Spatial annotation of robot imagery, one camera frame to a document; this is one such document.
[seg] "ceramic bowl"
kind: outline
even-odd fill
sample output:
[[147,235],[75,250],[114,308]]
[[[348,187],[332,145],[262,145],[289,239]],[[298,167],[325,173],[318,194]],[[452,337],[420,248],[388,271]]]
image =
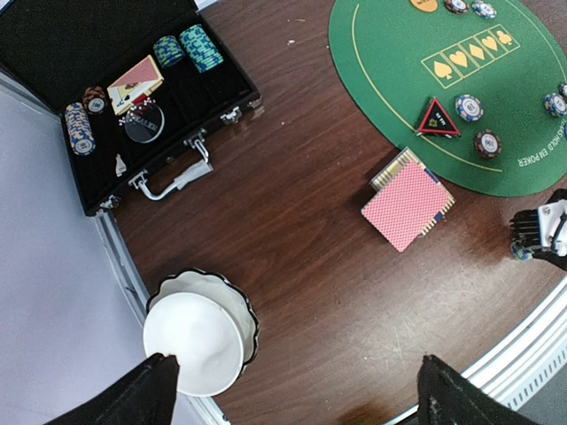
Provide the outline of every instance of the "ceramic bowl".
[[227,390],[240,376],[244,346],[237,324],[207,297],[179,292],[162,298],[144,323],[146,356],[175,355],[177,390],[192,397],[211,397]]
[[192,268],[170,276],[160,285],[158,292],[148,300],[149,312],[161,299],[179,292],[189,292],[207,297],[220,305],[237,324],[244,343],[243,369],[256,358],[260,324],[250,300],[237,286],[217,273]]

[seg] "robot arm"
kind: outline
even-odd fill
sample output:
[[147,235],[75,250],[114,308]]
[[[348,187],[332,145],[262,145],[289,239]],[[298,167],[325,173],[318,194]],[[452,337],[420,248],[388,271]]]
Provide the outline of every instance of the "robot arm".
[[543,259],[567,271],[567,189],[557,190],[537,210],[512,219],[512,254],[517,259]]

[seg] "wooden table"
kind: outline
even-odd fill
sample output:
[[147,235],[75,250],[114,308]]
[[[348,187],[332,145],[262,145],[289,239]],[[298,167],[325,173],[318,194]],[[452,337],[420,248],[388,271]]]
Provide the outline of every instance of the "wooden table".
[[[526,2],[567,48],[564,3]],[[369,178],[397,151],[338,79],[327,40],[332,5],[230,0],[207,10],[266,111],[207,141],[213,174],[157,204],[132,193],[116,212],[150,291],[200,267],[252,299],[260,355],[216,399],[235,424],[386,421],[416,402],[425,353],[463,370],[562,276],[509,256],[509,219],[551,189],[499,199],[448,183],[456,206],[404,254],[361,217]],[[194,161],[180,158],[152,186]]]

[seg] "poker chip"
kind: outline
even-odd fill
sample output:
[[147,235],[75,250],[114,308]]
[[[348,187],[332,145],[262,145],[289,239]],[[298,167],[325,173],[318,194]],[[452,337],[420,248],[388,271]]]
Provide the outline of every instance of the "poker chip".
[[210,71],[224,61],[221,53],[200,24],[183,31],[179,39],[200,73]]
[[173,66],[185,57],[185,52],[172,35],[166,35],[156,41],[153,45],[153,52],[162,68]]
[[475,2],[473,2],[471,7],[472,10],[475,11],[475,13],[481,18],[484,19],[496,18],[496,13],[497,13],[496,9],[494,9],[494,6],[492,6],[489,3],[485,3],[482,0],[476,0]]
[[478,133],[475,138],[475,149],[482,158],[496,158],[502,153],[500,137],[491,130]]
[[518,242],[512,242],[510,245],[510,252],[512,253],[512,257],[518,261],[527,261],[533,258],[532,253],[524,249],[524,247]]
[[463,0],[445,0],[445,7],[448,11],[457,15],[463,15],[469,11],[469,5]]
[[553,117],[564,117],[567,115],[567,103],[560,95],[552,93],[545,97],[543,103],[549,115]]
[[75,155],[85,156],[95,150],[95,139],[90,129],[89,117],[82,104],[76,102],[65,109],[65,122],[69,143]]
[[485,114],[485,109],[480,101],[471,95],[457,97],[455,109],[459,116],[468,122],[478,121]]
[[106,94],[102,87],[89,87],[82,95],[82,106],[91,115],[103,113],[106,108]]
[[567,82],[559,84],[559,94],[567,101]]

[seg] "black case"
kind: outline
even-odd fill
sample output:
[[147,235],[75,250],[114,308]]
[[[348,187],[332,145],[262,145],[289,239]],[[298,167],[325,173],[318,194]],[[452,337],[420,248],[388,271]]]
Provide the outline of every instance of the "black case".
[[[160,37],[178,36],[196,24],[224,61],[199,73],[187,55],[178,65],[160,68],[165,80],[151,97],[166,117],[162,135],[149,144],[130,141],[108,105],[102,114],[89,115],[96,149],[88,156],[75,155],[66,131],[66,106],[81,102],[87,87],[106,89],[149,54],[155,59],[152,47]],[[206,136],[261,105],[257,88],[192,0],[15,0],[0,12],[0,64],[60,116],[89,216],[117,206],[132,188],[152,198],[147,178],[184,152],[194,150],[202,156],[200,162],[208,163]],[[116,154],[128,167],[120,178]],[[168,190],[182,187],[172,184]]]

